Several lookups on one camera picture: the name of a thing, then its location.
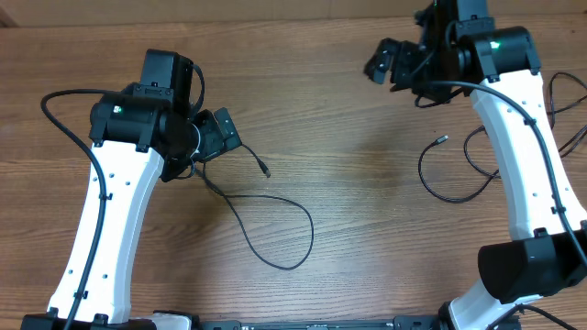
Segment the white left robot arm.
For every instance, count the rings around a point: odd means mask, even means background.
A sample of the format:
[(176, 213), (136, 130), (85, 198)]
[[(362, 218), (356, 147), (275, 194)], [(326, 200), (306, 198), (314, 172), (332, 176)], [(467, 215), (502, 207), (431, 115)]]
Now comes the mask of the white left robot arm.
[(91, 114), (90, 177), (72, 253), (45, 313), (24, 330), (195, 329), (188, 313), (131, 317), (130, 286), (144, 215), (157, 182), (180, 177), (242, 141), (225, 108), (191, 103), (201, 70), (170, 51), (147, 51), (139, 82), (98, 91)]

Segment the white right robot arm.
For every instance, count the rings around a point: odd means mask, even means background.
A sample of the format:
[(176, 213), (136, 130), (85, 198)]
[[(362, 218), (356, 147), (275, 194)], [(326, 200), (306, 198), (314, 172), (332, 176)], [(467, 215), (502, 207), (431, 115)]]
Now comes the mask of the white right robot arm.
[(552, 134), (537, 48), (526, 28), (498, 28), (483, 1), (435, 1), (415, 22), (421, 39), (383, 39), (365, 74), (429, 106), (471, 99), (498, 163), (510, 241), (479, 250), (479, 279), (437, 315), (397, 316), (393, 327), (516, 329), (520, 312), (586, 276), (586, 212)]

